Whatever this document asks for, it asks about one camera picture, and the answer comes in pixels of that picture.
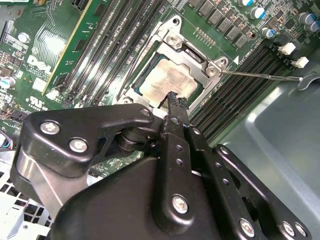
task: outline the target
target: black plastic bracket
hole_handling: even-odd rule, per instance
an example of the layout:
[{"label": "black plastic bracket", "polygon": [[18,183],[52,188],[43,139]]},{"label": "black plastic bracket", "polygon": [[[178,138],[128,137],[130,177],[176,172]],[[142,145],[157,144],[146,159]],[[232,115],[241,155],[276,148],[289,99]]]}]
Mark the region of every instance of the black plastic bracket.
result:
[{"label": "black plastic bracket", "polygon": [[[45,122],[57,124],[60,131],[42,132],[40,126]],[[62,176],[75,178],[87,173],[98,154],[99,139],[105,138],[102,149],[107,150],[122,129],[148,127],[153,122],[153,114],[140,104],[35,112],[24,121],[20,145],[30,158]],[[87,150],[72,151],[72,139],[85,141]]]}]

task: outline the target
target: ram slot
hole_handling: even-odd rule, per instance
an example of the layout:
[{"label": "ram slot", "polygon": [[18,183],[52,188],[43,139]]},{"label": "ram slot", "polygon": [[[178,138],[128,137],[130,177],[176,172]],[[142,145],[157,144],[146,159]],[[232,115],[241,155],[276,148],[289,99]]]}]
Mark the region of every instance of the ram slot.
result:
[{"label": "ram slot", "polygon": [[146,3],[147,8],[150,7],[149,10],[142,10],[144,14],[142,14],[141,24],[139,25],[139,29],[134,33],[132,40],[126,44],[121,50],[121,54],[117,54],[115,65],[113,66],[110,73],[108,73],[102,87],[99,88],[97,94],[91,96],[91,100],[94,99],[93,105],[98,105],[99,102],[103,99],[106,91],[108,90],[110,84],[116,79],[121,70],[127,64],[129,57],[135,51],[134,46],[136,46],[144,34],[146,34],[147,30],[151,27],[151,23],[153,22],[153,18],[156,16],[156,12],[162,7],[164,0],[152,0],[152,3]]},{"label": "ram slot", "polygon": [[110,67],[110,64],[116,54],[119,53],[119,50],[122,46],[122,42],[125,43],[125,41],[128,39],[128,31],[130,33],[130,30],[135,27],[135,23],[137,22],[137,18],[139,18],[141,9],[141,4],[143,3],[143,0],[140,0],[136,5],[135,8],[132,10],[132,13],[128,15],[126,18],[129,20],[127,21],[127,24],[122,29],[122,31],[118,34],[117,39],[113,41],[110,45],[107,45],[105,47],[105,55],[100,56],[100,60],[98,60],[96,64],[101,63],[101,65],[96,66],[97,71],[94,71],[94,76],[90,78],[89,85],[86,87],[83,93],[79,95],[79,97],[84,96],[85,99],[87,99],[87,96],[90,96],[91,93],[96,88],[97,84],[99,83],[101,77],[103,74],[107,71],[107,69]]},{"label": "ram slot", "polygon": [[110,28],[113,26],[115,20],[117,19],[120,8],[124,4],[124,1],[112,0],[109,4],[107,10],[105,11],[103,17],[101,18],[96,30],[93,32],[85,50],[83,51],[81,57],[79,58],[76,66],[72,70],[71,74],[66,78],[66,86],[69,90],[74,88],[74,85],[78,83],[79,77],[82,74],[82,70],[86,69],[90,61],[92,61],[97,49],[99,48],[101,42],[104,40],[104,36],[108,34]]},{"label": "ram slot", "polygon": [[[237,69],[239,72],[279,76],[292,70],[285,58],[264,41]],[[222,87],[200,109],[191,123],[197,126],[208,142],[212,142],[229,124],[250,107],[274,81],[250,76],[229,76]]]},{"label": "ram slot", "polygon": [[116,21],[110,25],[109,29],[105,29],[105,34],[102,35],[102,41],[96,45],[97,48],[91,60],[86,62],[84,69],[75,76],[78,79],[78,83],[72,90],[74,95],[78,95],[84,85],[90,81],[90,78],[92,78],[92,75],[99,66],[101,59],[103,59],[104,55],[109,54],[110,46],[116,44],[116,36],[118,36],[119,29],[126,23],[126,18],[131,14],[132,9],[130,8],[130,4],[132,2],[133,0],[130,0],[127,4],[123,4],[120,7],[120,16],[118,15],[116,17]]}]

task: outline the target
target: capacitor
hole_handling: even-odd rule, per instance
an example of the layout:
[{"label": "capacitor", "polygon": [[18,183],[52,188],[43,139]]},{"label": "capacitor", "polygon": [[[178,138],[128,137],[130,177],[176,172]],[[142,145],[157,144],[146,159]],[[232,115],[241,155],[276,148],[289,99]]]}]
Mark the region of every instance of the capacitor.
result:
[{"label": "capacitor", "polygon": [[254,0],[238,0],[238,4],[240,7],[247,7],[250,6]]},{"label": "capacitor", "polygon": [[310,25],[316,20],[316,15],[312,13],[303,12],[298,17],[298,22],[304,25]]},{"label": "capacitor", "polygon": [[304,30],[308,32],[315,33],[320,29],[320,21],[315,21],[311,23],[310,25],[304,25]]},{"label": "capacitor", "polygon": [[16,85],[16,80],[12,76],[5,76],[0,79],[0,87],[2,89],[9,89]]},{"label": "capacitor", "polygon": [[18,40],[23,44],[28,44],[30,43],[30,36],[25,32],[21,32],[18,34]]},{"label": "capacitor", "polygon": [[265,9],[263,7],[253,7],[250,10],[250,18],[252,19],[262,19],[265,15]]},{"label": "capacitor", "polygon": [[262,28],[261,35],[267,39],[272,39],[275,36],[275,31],[272,29],[269,29],[267,27]]}]

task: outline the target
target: green circuit board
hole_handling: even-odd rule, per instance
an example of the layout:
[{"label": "green circuit board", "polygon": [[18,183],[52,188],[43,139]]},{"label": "green circuit board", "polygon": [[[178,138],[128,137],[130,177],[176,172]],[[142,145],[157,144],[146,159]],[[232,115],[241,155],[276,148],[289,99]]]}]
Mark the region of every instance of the green circuit board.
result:
[{"label": "green circuit board", "polygon": [[[276,36],[286,34],[293,43],[299,45],[305,56],[319,46],[320,34],[306,31],[298,23],[300,13],[314,13],[317,17],[320,16],[319,6],[314,1],[256,0],[251,6],[246,7],[240,7],[237,0],[151,0],[150,2],[152,4],[161,2],[161,4],[154,8],[148,28],[137,39],[137,44],[133,41],[131,48],[133,50],[121,67],[115,71],[111,86],[106,92],[100,94],[99,105],[112,103],[117,93],[117,84],[122,80],[132,59],[139,53],[154,26],[176,15],[182,19],[180,33],[208,58],[214,60],[221,56],[227,57],[228,70],[235,70],[245,62],[251,52],[262,42],[264,37],[261,36],[261,30],[264,27],[273,29]],[[0,109],[2,109],[0,128],[10,135],[19,136],[22,127],[22,120],[11,117],[11,112],[22,113],[21,118],[23,118],[35,111],[66,108],[64,101],[73,90],[71,85],[63,89],[59,88],[59,92],[54,97],[48,97],[48,94],[59,87],[60,80],[70,74],[79,59],[84,56],[84,51],[99,24],[106,21],[103,16],[108,7],[115,9],[113,14],[121,14],[120,10],[134,11],[136,6],[142,6],[144,1],[89,0],[81,11],[71,3],[63,0],[47,0],[43,5],[28,4],[19,18],[7,21],[3,31],[0,29],[0,33],[2,31],[1,76],[12,76],[15,79],[14,86],[9,89],[0,89]],[[262,19],[249,17],[250,10],[256,6],[265,9]],[[222,14],[220,22],[228,20],[230,27],[239,29],[238,37],[245,36],[246,41],[240,43],[238,37],[229,36],[228,38],[228,32],[223,32],[220,23],[213,24],[210,21],[213,11],[219,11]],[[120,57],[115,54],[112,52],[110,56]],[[88,91],[89,100],[81,107],[92,106],[104,83],[103,78],[108,78],[108,74],[112,73],[116,65],[114,62],[111,63],[106,68],[101,65],[102,72],[97,78],[102,79],[102,82],[94,82],[94,78],[91,82],[90,77],[83,77],[86,81],[79,84],[77,91],[79,93]],[[74,108],[81,101],[83,98],[75,97],[68,107]],[[140,156],[136,153],[125,160],[111,159],[95,168],[109,175]]]}]

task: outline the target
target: motherboard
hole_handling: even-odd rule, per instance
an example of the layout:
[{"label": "motherboard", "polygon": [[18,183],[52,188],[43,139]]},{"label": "motherboard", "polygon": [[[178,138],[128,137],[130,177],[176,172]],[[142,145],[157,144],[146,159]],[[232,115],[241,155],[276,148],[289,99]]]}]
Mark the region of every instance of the motherboard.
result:
[{"label": "motherboard", "polygon": [[[307,0],[33,0],[0,5],[2,148],[36,111],[144,103],[169,91],[209,143],[275,86],[214,69],[287,76],[319,46]],[[108,176],[142,156],[92,167]]]}]

